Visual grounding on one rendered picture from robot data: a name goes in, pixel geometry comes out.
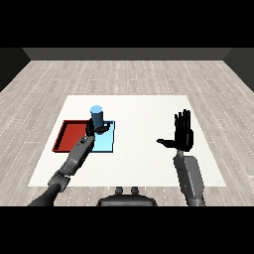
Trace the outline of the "light blue shallow open box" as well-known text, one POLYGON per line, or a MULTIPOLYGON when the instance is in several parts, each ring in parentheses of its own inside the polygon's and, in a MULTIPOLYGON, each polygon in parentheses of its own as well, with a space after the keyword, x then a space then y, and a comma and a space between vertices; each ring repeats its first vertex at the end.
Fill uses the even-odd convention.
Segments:
POLYGON ((104 126, 110 124, 109 129, 103 134, 96 134, 94 147, 92 149, 93 153, 112 153, 114 145, 114 121, 105 121, 104 126))

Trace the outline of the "red shallow open box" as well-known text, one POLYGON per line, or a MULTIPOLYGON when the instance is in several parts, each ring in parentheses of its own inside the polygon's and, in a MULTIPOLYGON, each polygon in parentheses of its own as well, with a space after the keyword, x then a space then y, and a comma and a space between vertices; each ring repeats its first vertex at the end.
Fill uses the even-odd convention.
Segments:
POLYGON ((77 141, 85 136, 87 123, 87 120, 65 120, 52 151, 55 153, 69 153, 77 141))

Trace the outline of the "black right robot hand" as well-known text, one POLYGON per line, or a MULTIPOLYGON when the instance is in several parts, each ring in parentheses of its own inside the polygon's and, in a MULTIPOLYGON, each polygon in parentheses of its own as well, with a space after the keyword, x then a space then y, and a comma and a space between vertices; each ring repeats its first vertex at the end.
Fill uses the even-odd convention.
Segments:
POLYGON ((193 146, 193 130, 191 129, 191 112, 184 110, 175 115, 175 139, 158 139, 157 143, 166 148, 175 148, 178 151, 189 152, 193 146))

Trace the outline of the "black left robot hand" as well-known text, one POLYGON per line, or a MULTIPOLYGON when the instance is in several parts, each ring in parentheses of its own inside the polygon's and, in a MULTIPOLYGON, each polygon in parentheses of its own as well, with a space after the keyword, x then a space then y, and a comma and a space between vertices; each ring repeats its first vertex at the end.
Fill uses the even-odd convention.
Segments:
POLYGON ((87 136, 95 136, 96 134, 101 135, 107 132, 109 128, 110 128, 110 124, 107 124, 106 126, 94 128, 93 120, 89 119, 85 127, 85 134, 87 136))

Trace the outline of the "blue can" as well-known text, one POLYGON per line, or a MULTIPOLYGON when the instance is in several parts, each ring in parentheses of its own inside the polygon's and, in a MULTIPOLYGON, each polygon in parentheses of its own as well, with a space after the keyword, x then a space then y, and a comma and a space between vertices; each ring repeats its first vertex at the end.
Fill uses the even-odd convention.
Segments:
POLYGON ((97 129, 103 126, 103 111, 99 105, 93 105, 90 108, 90 114, 93 121, 94 128, 97 129))

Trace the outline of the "dark grey robot body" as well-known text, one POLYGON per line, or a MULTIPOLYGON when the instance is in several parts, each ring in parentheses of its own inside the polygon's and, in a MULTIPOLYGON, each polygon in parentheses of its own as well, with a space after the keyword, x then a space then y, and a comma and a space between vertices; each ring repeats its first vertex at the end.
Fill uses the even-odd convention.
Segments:
POLYGON ((130 194, 124 194, 122 187, 117 187, 114 195, 101 198, 97 206, 157 206, 153 198, 139 194, 137 187, 131 188, 130 194))

